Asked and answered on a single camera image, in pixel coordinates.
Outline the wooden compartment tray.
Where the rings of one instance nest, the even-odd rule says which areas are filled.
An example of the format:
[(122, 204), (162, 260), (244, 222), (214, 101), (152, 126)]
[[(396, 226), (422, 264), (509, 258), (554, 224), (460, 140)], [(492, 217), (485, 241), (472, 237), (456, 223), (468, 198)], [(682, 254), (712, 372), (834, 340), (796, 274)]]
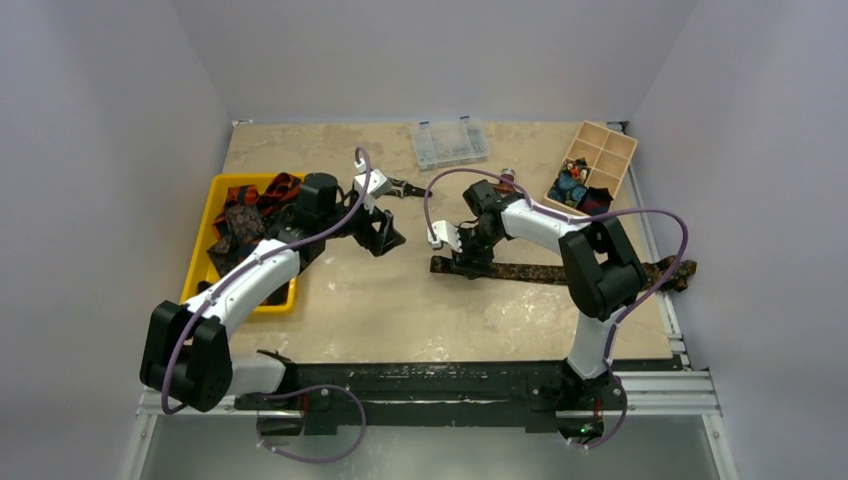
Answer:
[(569, 171), (587, 188), (607, 188), (614, 197), (614, 203), (627, 176), (637, 146), (636, 139), (620, 131), (591, 121), (582, 122), (570, 141), (553, 179), (544, 190), (542, 203), (567, 214), (589, 216), (579, 212), (577, 207), (570, 208), (547, 198), (548, 190), (561, 170)]

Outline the yellow plastic bin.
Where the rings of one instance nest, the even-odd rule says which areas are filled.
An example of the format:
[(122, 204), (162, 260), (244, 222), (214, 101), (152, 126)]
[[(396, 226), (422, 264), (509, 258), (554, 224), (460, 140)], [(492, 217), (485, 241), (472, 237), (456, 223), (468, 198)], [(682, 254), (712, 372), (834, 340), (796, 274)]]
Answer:
[[(207, 249), (216, 241), (216, 235), (211, 226), (211, 217), (213, 217), (213, 214), (211, 214), (207, 210), (207, 199), (201, 217), (199, 232), (194, 242), (194, 248), (188, 272), (186, 274), (186, 279), (184, 281), (184, 286), (182, 289), (182, 294), (180, 298), (182, 302), (205, 291), (212, 284), (217, 282), (221, 277), (217, 274), (211, 264), (209, 257), (207, 256)], [(271, 232), (272, 225), (274, 224), (275, 220), (277, 219), (281, 211), (284, 209), (284, 207), (281, 210), (277, 211), (275, 214), (271, 215), (269, 218), (263, 219), (265, 224), (264, 237), (266, 234)]]

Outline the dark brown patterned tie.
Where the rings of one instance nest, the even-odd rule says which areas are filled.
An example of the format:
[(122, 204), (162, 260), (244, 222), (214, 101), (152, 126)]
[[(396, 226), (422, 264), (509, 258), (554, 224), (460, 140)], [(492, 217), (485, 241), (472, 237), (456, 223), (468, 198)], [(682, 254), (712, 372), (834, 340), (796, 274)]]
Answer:
[[(688, 288), (689, 279), (696, 274), (698, 264), (695, 260), (682, 260), (669, 278), (661, 282), (661, 278), (670, 269), (675, 259), (675, 255), (670, 255), (655, 263), (644, 262), (642, 267), (647, 275), (647, 282), (642, 287), (642, 291), (647, 291), (657, 284), (660, 285), (660, 292), (685, 291)], [(434, 255), (430, 259), (429, 270), (431, 273), (459, 275), (471, 280), (490, 278), (544, 285), (568, 285), (565, 269), (555, 265), (494, 262), (468, 269), (458, 265), (452, 258)]]

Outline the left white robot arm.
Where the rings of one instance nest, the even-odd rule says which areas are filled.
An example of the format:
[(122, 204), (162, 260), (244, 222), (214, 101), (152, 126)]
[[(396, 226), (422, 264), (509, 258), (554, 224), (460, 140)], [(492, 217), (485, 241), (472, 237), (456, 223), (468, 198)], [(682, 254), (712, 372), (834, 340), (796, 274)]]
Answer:
[(353, 238), (375, 257), (405, 242), (393, 214), (376, 205), (391, 182), (381, 171), (354, 177), (338, 199), (337, 179), (310, 173), (294, 199), (244, 260), (182, 304), (164, 301), (152, 312), (140, 381), (164, 399), (207, 412), (229, 395), (258, 394), (272, 408), (297, 399), (289, 360), (269, 351), (237, 357), (230, 340), (269, 296), (295, 280), (334, 238)]

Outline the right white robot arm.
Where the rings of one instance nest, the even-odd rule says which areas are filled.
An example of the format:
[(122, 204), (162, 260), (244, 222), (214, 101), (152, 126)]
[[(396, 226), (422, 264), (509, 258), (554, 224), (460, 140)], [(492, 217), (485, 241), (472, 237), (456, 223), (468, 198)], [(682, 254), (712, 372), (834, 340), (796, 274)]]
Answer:
[[(579, 311), (574, 343), (561, 364), (560, 398), (576, 407), (588, 405), (610, 376), (617, 323), (647, 283), (621, 223), (615, 218), (582, 223), (544, 212), (529, 205), (524, 196), (501, 194), (486, 181), (468, 187), (463, 199), (476, 223), (459, 228), (459, 248), (451, 256), (451, 268), (469, 279), (542, 282), (558, 274), (558, 283), (567, 286)], [(561, 267), (553, 271), (495, 262), (495, 246), (513, 239), (553, 251), (560, 256)]]

